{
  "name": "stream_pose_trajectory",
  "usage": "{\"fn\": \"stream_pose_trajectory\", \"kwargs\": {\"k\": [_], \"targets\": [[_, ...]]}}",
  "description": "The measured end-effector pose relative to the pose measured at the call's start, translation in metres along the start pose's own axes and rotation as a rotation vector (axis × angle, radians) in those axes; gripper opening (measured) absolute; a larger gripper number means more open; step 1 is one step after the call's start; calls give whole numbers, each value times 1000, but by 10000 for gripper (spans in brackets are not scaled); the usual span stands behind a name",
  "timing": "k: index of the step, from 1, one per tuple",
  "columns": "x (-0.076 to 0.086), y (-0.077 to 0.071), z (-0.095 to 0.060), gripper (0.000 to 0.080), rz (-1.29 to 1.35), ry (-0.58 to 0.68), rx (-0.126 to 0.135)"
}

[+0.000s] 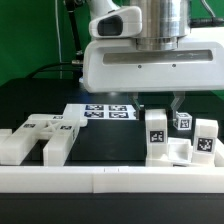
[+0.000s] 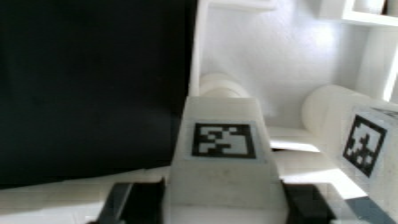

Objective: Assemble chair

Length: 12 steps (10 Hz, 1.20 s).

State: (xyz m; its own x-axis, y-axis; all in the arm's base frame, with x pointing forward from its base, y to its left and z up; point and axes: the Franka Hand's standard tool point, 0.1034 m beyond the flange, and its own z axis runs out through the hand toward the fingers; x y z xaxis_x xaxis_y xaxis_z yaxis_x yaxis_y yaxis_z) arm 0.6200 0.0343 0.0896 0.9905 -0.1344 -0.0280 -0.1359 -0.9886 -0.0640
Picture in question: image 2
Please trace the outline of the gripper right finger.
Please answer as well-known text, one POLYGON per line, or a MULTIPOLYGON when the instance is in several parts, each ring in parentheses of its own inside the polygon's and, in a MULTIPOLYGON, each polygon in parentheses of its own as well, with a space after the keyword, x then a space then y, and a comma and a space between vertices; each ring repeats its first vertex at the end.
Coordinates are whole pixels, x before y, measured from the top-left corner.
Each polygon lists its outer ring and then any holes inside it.
POLYGON ((283 184, 290 206, 287 224, 329 224, 336 215, 313 184, 283 184))

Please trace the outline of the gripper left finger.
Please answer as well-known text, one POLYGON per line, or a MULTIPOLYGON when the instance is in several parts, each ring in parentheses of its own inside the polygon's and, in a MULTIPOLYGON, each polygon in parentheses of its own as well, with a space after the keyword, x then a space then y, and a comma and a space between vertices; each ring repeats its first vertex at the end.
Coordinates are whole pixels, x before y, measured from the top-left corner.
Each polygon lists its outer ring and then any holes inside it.
POLYGON ((164 224, 166 183, 116 183, 100 215, 88 224, 164 224))

